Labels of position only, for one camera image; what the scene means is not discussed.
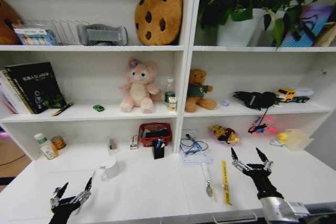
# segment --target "green toy car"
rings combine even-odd
[[[105,108],[102,105],[99,105],[99,104],[93,106],[93,108],[95,110],[97,110],[98,112],[101,112],[101,111],[105,110]]]

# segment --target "green sweater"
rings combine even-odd
[[[204,97],[204,93],[208,91],[208,85],[195,85],[195,86],[188,86],[188,97]]]

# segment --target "red basket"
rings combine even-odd
[[[142,143],[144,147],[151,147],[153,146],[152,142],[153,140],[157,140],[157,137],[140,137],[144,130],[149,130],[150,132],[153,131],[159,131],[161,129],[167,129],[169,130],[169,136],[163,137],[163,142],[165,145],[168,145],[170,140],[172,139],[172,130],[170,128],[170,125],[168,123],[144,123],[141,124],[139,127],[139,133],[138,133],[138,138],[139,141]]]

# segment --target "toy truck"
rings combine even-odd
[[[307,102],[310,97],[314,94],[314,91],[310,88],[296,88],[284,89],[281,88],[277,91],[277,96],[280,102]]]

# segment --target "toy car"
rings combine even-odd
[[[310,99],[310,96],[314,94],[314,91],[310,88],[296,88],[285,89],[281,88],[277,91],[277,96],[280,102],[298,102],[305,103]]]
[[[99,104],[93,106],[93,108],[95,110],[97,110],[98,112],[101,112],[101,111],[105,110],[105,108],[102,105],[99,105]]]

